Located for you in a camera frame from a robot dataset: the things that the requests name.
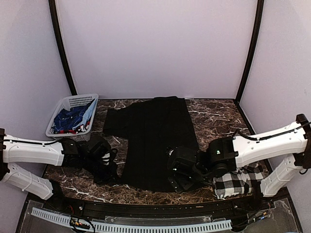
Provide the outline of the black long sleeve shirt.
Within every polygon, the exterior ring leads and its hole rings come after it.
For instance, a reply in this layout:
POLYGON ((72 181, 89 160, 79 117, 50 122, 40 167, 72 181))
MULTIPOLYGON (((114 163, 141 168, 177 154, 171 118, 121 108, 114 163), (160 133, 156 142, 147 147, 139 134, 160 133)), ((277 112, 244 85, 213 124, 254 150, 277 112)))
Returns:
POLYGON ((168 180, 167 149, 199 149, 186 101, 177 97, 109 109, 103 133, 128 141, 121 182, 143 190, 173 192, 168 180))

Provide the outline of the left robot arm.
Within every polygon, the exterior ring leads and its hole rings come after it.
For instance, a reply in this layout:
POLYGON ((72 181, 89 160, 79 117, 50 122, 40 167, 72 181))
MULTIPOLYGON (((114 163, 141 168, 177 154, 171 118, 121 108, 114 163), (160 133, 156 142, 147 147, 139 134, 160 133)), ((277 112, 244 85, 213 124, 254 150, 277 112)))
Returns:
POLYGON ((95 183, 111 183, 119 179, 114 162, 117 150, 101 136, 88 141, 61 138, 54 141, 18 139, 0 130, 0 180, 22 191, 32 193, 63 212, 69 207, 60 184, 43 179, 21 168, 18 162, 39 163, 84 169, 93 176, 95 183))

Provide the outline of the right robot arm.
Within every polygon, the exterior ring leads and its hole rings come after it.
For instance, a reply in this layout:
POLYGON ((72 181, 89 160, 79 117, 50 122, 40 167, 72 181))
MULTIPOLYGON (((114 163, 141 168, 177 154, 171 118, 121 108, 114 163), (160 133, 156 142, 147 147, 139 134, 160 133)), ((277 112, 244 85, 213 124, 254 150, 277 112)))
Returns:
POLYGON ((168 180, 177 193, 213 182, 218 199, 249 194, 248 207, 259 210, 296 174, 311 168, 311 123, 304 114, 270 132, 211 141, 206 151, 177 147, 168 151, 168 180))

